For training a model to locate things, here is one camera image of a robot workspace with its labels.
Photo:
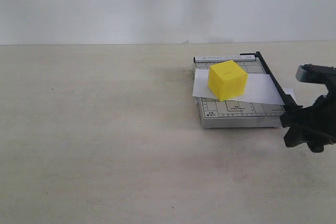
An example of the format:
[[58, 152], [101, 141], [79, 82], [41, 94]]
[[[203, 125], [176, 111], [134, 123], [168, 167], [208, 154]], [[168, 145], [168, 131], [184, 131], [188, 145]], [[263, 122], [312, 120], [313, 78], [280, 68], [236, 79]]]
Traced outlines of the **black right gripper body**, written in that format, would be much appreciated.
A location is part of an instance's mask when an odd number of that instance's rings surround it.
[[335, 95], [321, 95], [305, 108], [286, 95], [280, 121], [288, 128], [283, 137], [287, 148], [306, 143], [310, 151], [321, 153], [326, 145], [335, 144]]

